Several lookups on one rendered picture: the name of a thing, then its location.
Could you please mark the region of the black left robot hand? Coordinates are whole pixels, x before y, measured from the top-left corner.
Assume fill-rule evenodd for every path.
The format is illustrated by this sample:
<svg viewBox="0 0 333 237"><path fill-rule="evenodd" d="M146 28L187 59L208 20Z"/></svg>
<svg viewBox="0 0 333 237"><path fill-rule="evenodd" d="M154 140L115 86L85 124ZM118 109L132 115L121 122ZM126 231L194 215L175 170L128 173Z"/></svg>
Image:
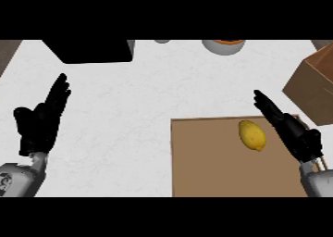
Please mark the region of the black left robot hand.
<svg viewBox="0 0 333 237"><path fill-rule="evenodd" d="M60 118L70 96L66 75L62 73L54 81L45 101L34 109L23 106L13 109L16 128L20 134L19 155L48 153L57 138Z"/></svg>

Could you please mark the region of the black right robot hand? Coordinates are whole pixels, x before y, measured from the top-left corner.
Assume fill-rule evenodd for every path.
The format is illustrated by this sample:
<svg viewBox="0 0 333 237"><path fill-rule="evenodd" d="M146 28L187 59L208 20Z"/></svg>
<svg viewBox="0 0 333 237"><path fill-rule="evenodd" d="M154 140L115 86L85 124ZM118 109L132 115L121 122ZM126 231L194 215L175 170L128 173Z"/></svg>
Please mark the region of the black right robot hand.
<svg viewBox="0 0 333 237"><path fill-rule="evenodd" d="M296 160L305 163L321 157L324 154L320 131L309 129L289 113L284 113L259 90L253 91L253 100L253 105L261 110Z"/></svg>

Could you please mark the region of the yellow lemon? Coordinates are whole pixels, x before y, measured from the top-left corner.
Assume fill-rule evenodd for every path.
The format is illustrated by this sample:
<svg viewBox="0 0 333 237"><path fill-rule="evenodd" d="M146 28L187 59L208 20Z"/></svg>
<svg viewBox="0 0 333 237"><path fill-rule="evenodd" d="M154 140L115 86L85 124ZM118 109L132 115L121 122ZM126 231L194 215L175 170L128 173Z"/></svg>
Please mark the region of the yellow lemon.
<svg viewBox="0 0 333 237"><path fill-rule="evenodd" d="M267 137L261 127L249 120L238 122L238 137L243 145L258 152L262 151L267 144Z"/></svg>

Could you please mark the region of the brown cardboard box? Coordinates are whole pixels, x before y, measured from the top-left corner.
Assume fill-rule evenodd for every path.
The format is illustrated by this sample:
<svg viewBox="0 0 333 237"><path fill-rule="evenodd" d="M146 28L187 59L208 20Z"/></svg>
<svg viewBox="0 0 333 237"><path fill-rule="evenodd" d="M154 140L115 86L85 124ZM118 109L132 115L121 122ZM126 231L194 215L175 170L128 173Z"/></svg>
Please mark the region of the brown cardboard box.
<svg viewBox="0 0 333 237"><path fill-rule="evenodd" d="M333 124L333 42L302 60L283 93L318 126Z"/></svg>

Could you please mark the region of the brown flat tray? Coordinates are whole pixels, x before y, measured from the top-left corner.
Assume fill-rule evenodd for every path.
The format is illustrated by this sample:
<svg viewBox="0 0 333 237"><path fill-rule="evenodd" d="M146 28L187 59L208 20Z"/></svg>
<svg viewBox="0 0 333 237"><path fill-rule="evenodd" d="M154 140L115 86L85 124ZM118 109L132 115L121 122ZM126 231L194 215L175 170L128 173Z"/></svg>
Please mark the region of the brown flat tray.
<svg viewBox="0 0 333 237"><path fill-rule="evenodd" d="M299 162L262 116L267 144L250 150L238 137L241 117L171 121L172 196L303 197Z"/></svg>

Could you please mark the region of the black box appliance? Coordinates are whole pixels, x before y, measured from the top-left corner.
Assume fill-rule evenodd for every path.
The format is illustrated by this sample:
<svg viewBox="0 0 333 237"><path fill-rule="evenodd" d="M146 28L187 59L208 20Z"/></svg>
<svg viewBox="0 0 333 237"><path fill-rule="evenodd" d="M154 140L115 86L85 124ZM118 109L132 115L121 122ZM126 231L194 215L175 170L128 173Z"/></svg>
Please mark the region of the black box appliance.
<svg viewBox="0 0 333 237"><path fill-rule="evenodd" d="M134 40L44 40L53 54L66 64L131 62Z"/></svg>

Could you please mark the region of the grey-brown panel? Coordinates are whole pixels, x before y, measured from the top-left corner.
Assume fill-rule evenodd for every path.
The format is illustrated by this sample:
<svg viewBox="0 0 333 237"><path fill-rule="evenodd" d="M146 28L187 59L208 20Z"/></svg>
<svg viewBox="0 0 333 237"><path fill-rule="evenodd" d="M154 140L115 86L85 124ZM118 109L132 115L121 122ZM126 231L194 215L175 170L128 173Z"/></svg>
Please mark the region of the grey-brown panel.
<svg viewBox="0 0 333 237"><path fill-rule="evenodd" d="M0 40L0 78L19 48L20 42L20 40Z"/></svg>

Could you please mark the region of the grey-brown corner object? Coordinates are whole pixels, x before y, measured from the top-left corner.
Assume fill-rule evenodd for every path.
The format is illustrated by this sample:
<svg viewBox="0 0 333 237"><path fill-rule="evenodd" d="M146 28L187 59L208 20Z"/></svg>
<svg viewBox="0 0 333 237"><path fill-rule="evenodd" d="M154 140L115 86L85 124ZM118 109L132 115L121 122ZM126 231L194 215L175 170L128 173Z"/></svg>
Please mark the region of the grey-brown corner object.
<svg viewBox="0 0 333 237"><path fill-rule="evenodd" d="M320 50L323 47L333 43L333 40L312 40L311 43L315 47L315 50Z"/></svg>

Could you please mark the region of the grey bowl with orange content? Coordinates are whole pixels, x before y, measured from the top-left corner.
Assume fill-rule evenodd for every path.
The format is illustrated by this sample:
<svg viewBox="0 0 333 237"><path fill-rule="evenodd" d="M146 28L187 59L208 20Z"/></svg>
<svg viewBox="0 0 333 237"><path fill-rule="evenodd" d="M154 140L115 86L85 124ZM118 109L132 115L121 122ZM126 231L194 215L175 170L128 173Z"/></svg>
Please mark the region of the grey bowl with orange content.
<svg viewBox="0 0 333 237"><path fill-rule="evenodd" d="M219 56L234 55L243 48L244 40L203 40L205 48Z"/></svg>

